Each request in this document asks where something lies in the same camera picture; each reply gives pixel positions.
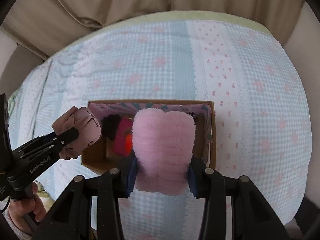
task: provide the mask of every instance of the screw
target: screw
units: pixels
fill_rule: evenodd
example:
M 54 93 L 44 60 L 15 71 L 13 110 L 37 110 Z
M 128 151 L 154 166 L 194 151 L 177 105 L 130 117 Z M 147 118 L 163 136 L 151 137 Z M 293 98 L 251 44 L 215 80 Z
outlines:
M 80 182 L 83 179 L 83 177 L 81 175 L 75 176 L 75 178 L 73 179 L 75 182 Z
M 249 178 L 247 176 L 241 176 L 240 180 L 244 183 L 249 182 Z
M 204 170 L 204 172 L 205 172 L 206 174 L 213 174 L 213 173 L 214 173 L 214 170 L 211 169 L 211 168 L 206 168 L 206 169 Z
M 110 174 L 115 175 L 115 174 L 117 174 L 119 172 L 119 169 L 118 168 L 112 168 L 112 169 L 110 169 L 109 172 L 110 172 Z

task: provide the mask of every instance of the gray sleeve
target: gray sleeve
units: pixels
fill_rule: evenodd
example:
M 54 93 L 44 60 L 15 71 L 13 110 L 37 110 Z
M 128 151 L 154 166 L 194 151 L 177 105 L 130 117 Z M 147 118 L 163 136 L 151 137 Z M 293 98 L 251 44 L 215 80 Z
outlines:
M 4 217 L 7 220 L 9 226 L 12 228 L 14 233 L 17 235 L 17 237 L 20 240 L 31 240 L 31 236 L 27 235 L 26 233 L 23 233 L 19 228 L 16 227 L 16 225 L 12 222 L 11 217 L 9 215 L 9 212 L 4 212 Z

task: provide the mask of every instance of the mattress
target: mattress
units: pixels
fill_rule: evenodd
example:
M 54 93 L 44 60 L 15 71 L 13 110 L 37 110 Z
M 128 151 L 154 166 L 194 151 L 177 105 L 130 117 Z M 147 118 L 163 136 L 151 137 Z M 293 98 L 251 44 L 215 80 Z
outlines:
M 234 16 L 154 16 L 101 29 L 34 69 L 14 98 L 12 148 L 50 133 L 56 118 L 89 100 L 211 100 L 216 169 L 248 175 L 282 223 L 289 222 L 304 195 L 311 127 L 300 78 L 279 42 L 261 25 Z M 78 174 L 96 176 L 80 159 L 60 160 L 38 180 L 56 199 Z M 134 190 L 120 201 L 124 236 L 197 239 L 202 207 L 188 190 L 180 197 Z

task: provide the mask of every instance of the open box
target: open box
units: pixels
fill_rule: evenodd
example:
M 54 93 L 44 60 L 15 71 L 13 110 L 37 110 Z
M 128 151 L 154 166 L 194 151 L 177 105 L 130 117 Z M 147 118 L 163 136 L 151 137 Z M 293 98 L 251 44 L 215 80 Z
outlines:
M 193 154 L 202 157 L 207 166 L 215 168 L 216 164 L 216 130 L 214 105 L 212 101 L 160 100 L 160 99 L 125 99 L 89 101 L 89 109 L 101 124 L 108 114 L 120 116 L 134 115 L 143 108 L 156 107 L 167 111 L 195 113 L 196 139 Z M 112 142 L 104 135 L 99 141 L 86 148 L 81 155 L 82 165 L 97 174 L 104 173 L 117 166 L 121 156 L 112 152 Z

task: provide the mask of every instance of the brown curtain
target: brown curtain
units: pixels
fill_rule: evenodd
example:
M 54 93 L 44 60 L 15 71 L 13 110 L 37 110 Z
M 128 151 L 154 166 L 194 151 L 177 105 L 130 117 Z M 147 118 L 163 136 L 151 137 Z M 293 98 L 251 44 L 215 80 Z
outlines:
M 266 26 L 285 44 L 304 0 L 17 0 L 0 29 L 46 59 L 78 38 L 131 17 L 169 10 L 225 12 Z

